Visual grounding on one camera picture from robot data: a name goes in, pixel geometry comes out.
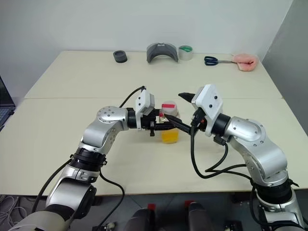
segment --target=laptop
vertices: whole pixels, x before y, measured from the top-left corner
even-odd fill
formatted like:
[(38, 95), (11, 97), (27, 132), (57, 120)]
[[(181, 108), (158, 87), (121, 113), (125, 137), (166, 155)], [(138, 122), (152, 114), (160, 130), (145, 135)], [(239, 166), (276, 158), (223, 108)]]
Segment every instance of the laptop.
[(14, 114), (15, 104), (0, 76), (0, 131), (5, 121)]

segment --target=gray curved object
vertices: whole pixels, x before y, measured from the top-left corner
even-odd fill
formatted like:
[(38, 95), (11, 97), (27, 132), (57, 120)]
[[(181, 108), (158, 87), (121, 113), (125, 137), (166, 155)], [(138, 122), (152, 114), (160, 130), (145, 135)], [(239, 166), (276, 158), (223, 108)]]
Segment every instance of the gray curved object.
[(177, 48), (170, 43), (153, 43), (146, 49), (146, 61), (150, 63), (158, 55), (167, 55), (175, 62), (179, 61)]

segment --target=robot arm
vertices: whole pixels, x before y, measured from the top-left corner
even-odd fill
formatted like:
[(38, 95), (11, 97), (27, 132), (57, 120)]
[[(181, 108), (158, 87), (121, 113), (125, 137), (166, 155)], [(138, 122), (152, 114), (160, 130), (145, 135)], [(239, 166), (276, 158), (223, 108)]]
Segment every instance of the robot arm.
[(129, 128), (155, 130), (172, 129), (169, 123), (156, 123), (159, 109), (154, 109), (154, 97), (143, 90), (132, 108), (108, 106), (100, 109), (86, 128), (79, 147), (49, 194), (44, 211), (30, 214), (10, 230), (65, 231), (74, 219), (85, 217), (93, 203), (96, 188), (92, 186), (106, 165), (117, 134)]
[(222, 113), (222, 98), (215, 85), (205, 85), (196, 94), (181, 93), (196, 112), (192, 125), (219, 136), (243, 157), (252, 183), (257, 190), (265, 222), (293, 221), (304, 227), (296, 200), (293, 182), (288, 178), (287, 160), (283, 151), (266, 135), (262, 124), (251, 119), (230, 118)]

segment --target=blue scissors handle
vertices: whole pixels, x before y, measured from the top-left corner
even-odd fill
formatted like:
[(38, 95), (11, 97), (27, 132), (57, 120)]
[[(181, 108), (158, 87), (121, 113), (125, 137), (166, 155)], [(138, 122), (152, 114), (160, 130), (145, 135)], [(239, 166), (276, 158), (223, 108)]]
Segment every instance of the blue scissors handle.
[(215, 66), (219, 63), (218, 59), (212, 56), (204, 57), (204, 63), (207, 66)]

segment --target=white table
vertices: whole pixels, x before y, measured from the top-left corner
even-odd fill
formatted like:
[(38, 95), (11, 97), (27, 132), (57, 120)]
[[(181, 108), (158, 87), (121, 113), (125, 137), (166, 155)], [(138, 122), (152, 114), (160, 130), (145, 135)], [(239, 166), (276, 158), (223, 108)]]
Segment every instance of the white table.
[[(110, 51), (64, 51), (50, 65), (26, 98), (121, 98), (146, 85), (156, 98), (176, 98), (181, 92), (197, 92), (215, 83), (225, 99), (281, 98), (261, 63), (252, 72), (235, 64), (205, 66), (204, 54), (176, 63), (159, 56), (150, 64), (145, 52), (127, 52), (128, 61), (118, 64)], [(213, 54), (231, 60), (228, 54)]]
[[(157, 99), (157, 107), (163, 100)], [(84, 129), (103, 106), (119, 105), (122, 99), (25, 99), (0, 132), (0, 194), (36, 195), (54, 170), (73, 154)], [(134, 97), (127, 106), (133, 106)], [(176, 103), (184, 122), (194, 112), (186, 101)], [(283, 99), (225, 99), (224, 113), (254, 118), (288, 158), (290, 178), (308, 188), (308, 138)], [(195, 142), (200, 171), (213, 165), (223, 147), (199, 132)], [(134, 129), (119, 133), (103, 167), (107, 178), (123, 185), (126, 193), (176, 193), (250, 190), (247, 179), (222, 174), (199, 178), (190, 160), (189, 136), (180, 133), (175, 144), (163, 144), (159, 132)], [(230, 147), (222, 167), (243, 163)], [(47, 195), (55, 180), (45, 191)], [(117, 187), (98, 179), (97, 195), (118, 194)]]

